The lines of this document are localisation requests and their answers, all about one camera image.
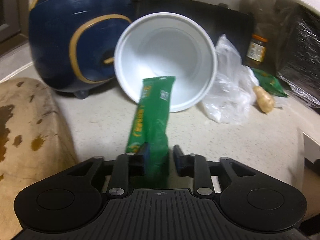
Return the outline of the green long wrapper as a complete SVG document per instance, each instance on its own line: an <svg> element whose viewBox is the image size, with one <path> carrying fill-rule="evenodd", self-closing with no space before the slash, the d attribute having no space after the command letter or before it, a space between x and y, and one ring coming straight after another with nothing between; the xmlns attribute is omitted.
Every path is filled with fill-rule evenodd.
<svg viewBox="0 0 320 240"><path fill-rule="evenodd" d="M153 77L143 80L135 117L127 141L126 152L138 153L147 143L143 153L144 187L166 188L169 175L169 146L166 134L170 112L173 76Z"/></svg>

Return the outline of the clear plastic bag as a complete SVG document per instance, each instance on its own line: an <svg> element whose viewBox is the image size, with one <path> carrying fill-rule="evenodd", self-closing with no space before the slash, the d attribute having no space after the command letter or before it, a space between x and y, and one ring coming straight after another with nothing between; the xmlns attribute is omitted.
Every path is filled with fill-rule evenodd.
<svg viewBox="0 0 320 240"><path fill-rule="evenodd" d="M217 74L209 92L201 101L205 115L221 124L242 125L256 102L253 87L259 81L225 34L216 44Z"/></svg>

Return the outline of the round wooden chopping board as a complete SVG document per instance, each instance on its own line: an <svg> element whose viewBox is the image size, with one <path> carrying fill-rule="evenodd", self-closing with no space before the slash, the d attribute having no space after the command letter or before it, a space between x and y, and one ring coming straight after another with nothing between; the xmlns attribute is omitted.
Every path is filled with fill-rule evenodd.
<svg viewBox="0 0 320 240"><path fill-rule="evenodd" d="M51 89L28 77L1 83L1 239L21 230L14 212L17 194L77 163Z"/></svg>

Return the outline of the ginger root piece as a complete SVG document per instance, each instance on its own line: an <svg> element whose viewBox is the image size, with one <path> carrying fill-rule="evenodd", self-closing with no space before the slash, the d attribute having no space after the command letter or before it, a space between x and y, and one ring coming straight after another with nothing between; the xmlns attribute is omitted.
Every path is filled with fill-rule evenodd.
<svg viewBox="0 0 320 240"><path fill-rule="evenodd" d="M256 95L256 101L260 110L265 114L273 111L275 104L273 97L260 86L254 86L253 91Z"/></svg>

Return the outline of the green snack packet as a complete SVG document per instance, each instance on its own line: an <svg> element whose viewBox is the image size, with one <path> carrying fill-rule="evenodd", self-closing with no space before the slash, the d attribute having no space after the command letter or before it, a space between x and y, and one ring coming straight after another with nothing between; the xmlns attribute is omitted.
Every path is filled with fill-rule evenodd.
<svg viewBox="0 0 320 240"><path fill-rule="evenodd" d="M288 97L276 77L260 69L252 68L252 71L259 81L260 87L262 87L269 94L282 98Z"/></svg>

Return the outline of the glass sauce jar orange lid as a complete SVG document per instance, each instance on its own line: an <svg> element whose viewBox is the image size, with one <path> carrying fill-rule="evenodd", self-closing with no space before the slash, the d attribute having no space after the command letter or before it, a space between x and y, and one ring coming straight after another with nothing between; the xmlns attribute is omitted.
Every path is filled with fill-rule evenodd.
<svg viewBox="0 0 320 240"><path fill-rule="evenodd" d="M257 34L252 35L246 55L247 66L257 67L263 63L266 54L267 43L268 39Z"/></svg>

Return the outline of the black microwave in plastic wrap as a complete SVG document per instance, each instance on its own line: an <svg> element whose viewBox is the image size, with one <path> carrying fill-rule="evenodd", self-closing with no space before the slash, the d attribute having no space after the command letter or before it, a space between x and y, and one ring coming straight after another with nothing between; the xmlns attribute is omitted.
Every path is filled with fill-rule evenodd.
<svg viewBox="0 0 320 240"><path fill-rule="evenodd" d="M290 9L281 23L276 69L295 96L319 108L319 16L301 5Z"/></svg>

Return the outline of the navy blue electric cooker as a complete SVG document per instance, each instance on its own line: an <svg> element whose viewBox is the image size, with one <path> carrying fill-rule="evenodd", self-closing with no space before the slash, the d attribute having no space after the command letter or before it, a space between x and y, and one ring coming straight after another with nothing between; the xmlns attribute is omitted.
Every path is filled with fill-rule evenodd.
<svg viewBox="0 0 320 240"><path fill-rule="evenodd" d="M135 18L132 0L34 0L29 43L45 84L79 99L114 78L114 50Z"/></svg>

